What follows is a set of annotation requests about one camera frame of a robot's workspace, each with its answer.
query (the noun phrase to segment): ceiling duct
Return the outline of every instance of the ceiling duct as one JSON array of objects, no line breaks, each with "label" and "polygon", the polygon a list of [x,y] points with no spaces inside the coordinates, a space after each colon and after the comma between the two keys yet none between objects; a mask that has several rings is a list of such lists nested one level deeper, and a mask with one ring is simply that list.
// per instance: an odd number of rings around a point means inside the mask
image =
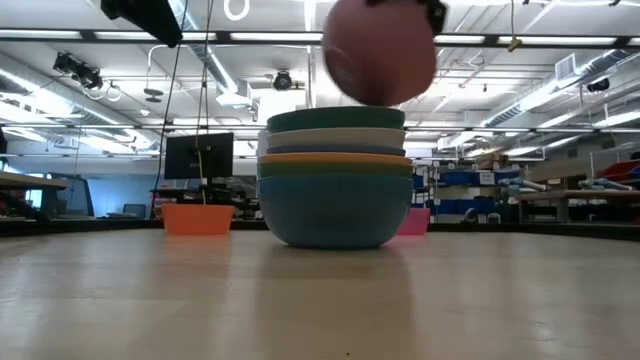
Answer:
[{"label": "ceiling duct", "polygon": [[[138,125],[137,122],[88,99],[59,82],[51,82],[51,78],[2,53],[0,53],[0,79],[3,83],[14,83],[24,88],[24,91],[12,92],[12,94],[31,92],[29,100],[34,103],[34,106],[41,107],[40,110],[47,113],[82,115],[82,118],[69,119],[69,121],[72,120],[83,125]],[[139,140],[139,145],[145,143],[144,147],[159,140],[155,133],[143,136],[139,132],[129,129],[104,129],[104,131],[130,138],[135,136]]]},{"label": "ceiling duct", "polygon": [[[169,5],[173,10],[174,16],[179,22],[181,22],[184,17],[184,27],[182,28],[182,31],[202,31],[202,28],[198,23],[196,23],[193,15],[185,9],[183,0],[169,0]],[[238,92],[238,86],[234,79],[224,69],[220,60],[218,60],[216,55],[208,46],[205,46],[204,44],[187,46],[191,51],[193,51],[193,54],[204,63],[211,76],[216,80],[218,87],[220,87],[223,92]]]},{"label": "ceiling duct", "polygon": [[[594,59],[591,59],[585,65],[578,67],[573,75],[564,77],[560,81],[556,79],[555,75],[553,75],[549,80],[546,80],[536,86],[528,94],[522,96],[514,103],[507,106],[501,106],[501,110],[484,120],[481,123],[481,126],[496,127],[505,121],[514,119],[517,116],[556,98],[565,90],[598,80],[598,78],[602,77],[607,70],[631,60],[637,54],[638,53],[636,51],[610,50]],[[445,143],[463,143],[464,137],[464,133],[458,134],[455,136],[456,139],[443,141],[442,143],[443,145]]]}]

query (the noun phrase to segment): bowl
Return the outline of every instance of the bowl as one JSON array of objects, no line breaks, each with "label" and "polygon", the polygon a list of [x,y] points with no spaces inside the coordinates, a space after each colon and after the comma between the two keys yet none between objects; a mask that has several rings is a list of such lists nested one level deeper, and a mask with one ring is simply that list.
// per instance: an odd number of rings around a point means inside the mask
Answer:
[{"label": "bowl", "polygon": [[267,146],[283,145],[376,145],[402,149],[405,133],[397,129],[335,128],[287,131],[267,136]]},{"label": "bowl", "polygon": [[285,131],[373,127],[402,130],[405,114],[384,107],[345,106],[305,109],[273,116],[267,121],[271,133]]},{"label": "bowl", "polygon": [[258,165],[258,177],[281,175],[311,175],[311,174],[371,174],[395,175],[412,179],[413,167],[398,164],[376,163],[270,163]]},{"label": "bowl", "polygon": [[299,152],[348,152],[360,154],[380,154],[404,156],[407,152],[404,149],[397,149],[388,146],[376,145],[351,145],[351,144],[334,144],[334,145],[283,145],[274,146],[267,149],[267,154],[286,154]]},{"label": "bowl", "polygon": [[271,176],[258,188],[274,235],[318,249],[379,247],[402,225],[413,193],[406,177],[370,174]]},{"label": "bowl", "polygon": [[351,153],[290,153],[270,154],[258,157],[258,164],[271,163],[374,163],[411,165],[411,159],[377,154],[351,154]]}]

